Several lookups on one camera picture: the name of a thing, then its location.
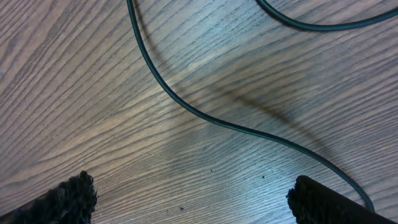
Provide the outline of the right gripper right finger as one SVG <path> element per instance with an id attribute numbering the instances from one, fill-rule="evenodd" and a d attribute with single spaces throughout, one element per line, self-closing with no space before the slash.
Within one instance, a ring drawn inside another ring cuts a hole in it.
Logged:
<path id="1" fill-rule="evenodd" d="M 287 203 L 298 224 L 397 224 L 304 175 Z"/>

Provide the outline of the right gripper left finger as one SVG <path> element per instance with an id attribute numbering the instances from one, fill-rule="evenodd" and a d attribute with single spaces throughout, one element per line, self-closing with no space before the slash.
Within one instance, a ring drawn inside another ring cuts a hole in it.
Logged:
<path id="1" fill-rule="evenodd" d="M 89 224 L 98 195 L 86 171 L 1 216 L 4 224 Z"/>

